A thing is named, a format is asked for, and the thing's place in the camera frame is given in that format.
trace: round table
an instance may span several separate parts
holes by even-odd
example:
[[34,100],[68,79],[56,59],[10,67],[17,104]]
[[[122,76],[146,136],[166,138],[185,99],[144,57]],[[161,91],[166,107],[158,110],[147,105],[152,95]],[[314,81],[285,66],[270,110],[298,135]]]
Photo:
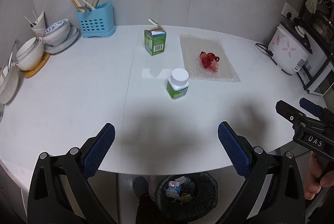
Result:
[[[24,187],[29,189],[41,152],[62,155],[81,147],[106,122],[115,126],[116,138],[101,170],[182,174],[231,165],[218,140],[222,121],[269,152],[294,133],[276,113],[277,101],[299,108],[305,97],[325,107],[322,97],[307,94],[298,76],[280,71],[254,41],[166,26],[165,52],[150,56],[147,27],[119,26],[109,38],[80,37],[22,81],[0,123],[0,159]],[[186,96],[172,100],[166,84],[173,69],[184,68],[183,33],[220,37],[240,82],[189,80]]]

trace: barcode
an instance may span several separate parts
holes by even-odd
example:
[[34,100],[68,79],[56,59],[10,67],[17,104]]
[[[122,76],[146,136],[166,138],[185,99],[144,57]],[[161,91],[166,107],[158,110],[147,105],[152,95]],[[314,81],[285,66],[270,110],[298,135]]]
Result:
[[159,51],[159,50],[162,50],[164,48],[164,45],[161,44],[161,45],[157,45],[157,46],[154,46],[154,50],[153,52],[156,52],[156,51]]

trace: blue utensil holder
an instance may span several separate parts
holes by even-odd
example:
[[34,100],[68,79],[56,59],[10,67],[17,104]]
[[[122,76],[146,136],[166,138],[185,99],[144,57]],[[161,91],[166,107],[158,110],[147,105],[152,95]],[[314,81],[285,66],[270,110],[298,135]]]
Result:
[[109,37],[116,31],[113,3],[106,2],[88,12],[76,12],[84,38]]

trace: electrical outlet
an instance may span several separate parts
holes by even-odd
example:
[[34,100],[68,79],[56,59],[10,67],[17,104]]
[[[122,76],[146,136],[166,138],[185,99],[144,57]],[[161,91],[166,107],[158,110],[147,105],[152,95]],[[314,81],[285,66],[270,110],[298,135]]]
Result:
[[298,12],[290,4],[286,2],[281,14],[286,18],[288,18],[287,17],[288,13],[291,13],[291,18],[290,18],[291,20],[298,17]]

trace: green carton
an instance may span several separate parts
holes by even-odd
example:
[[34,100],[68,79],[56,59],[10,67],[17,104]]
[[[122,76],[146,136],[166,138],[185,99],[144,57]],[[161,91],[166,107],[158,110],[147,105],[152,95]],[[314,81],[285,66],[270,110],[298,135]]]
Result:
[[165,51],[167,34],[164,28],[160,26],[157,22],[152,19],[149,19],[149,22],[157,25],[157,27],[150,28],[144,31],[145,49],[151,56],[153,56]]

